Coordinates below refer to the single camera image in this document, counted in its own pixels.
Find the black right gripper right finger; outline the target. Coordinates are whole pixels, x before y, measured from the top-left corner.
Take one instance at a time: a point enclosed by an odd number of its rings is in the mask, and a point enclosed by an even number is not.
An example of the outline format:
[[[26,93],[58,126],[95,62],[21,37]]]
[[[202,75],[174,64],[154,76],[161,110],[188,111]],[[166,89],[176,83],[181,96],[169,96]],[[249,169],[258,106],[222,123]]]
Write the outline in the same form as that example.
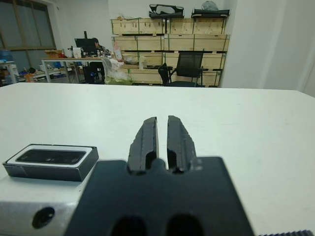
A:
[[[167,123],[167,161],[169,170],[182,174],[190,170],[196,159],[194,142],[176,116],[169,116]]]

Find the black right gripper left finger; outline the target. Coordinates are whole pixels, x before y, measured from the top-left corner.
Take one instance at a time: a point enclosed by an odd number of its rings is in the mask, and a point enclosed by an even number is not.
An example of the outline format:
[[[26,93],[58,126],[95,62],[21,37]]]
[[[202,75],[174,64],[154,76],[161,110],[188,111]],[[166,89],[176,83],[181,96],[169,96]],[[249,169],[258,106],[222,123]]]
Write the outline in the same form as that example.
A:
[[[143,121],[132,144],[130,145],[127,168],[131,174],[141,175],[149,170],[158,158],[157,118]]]

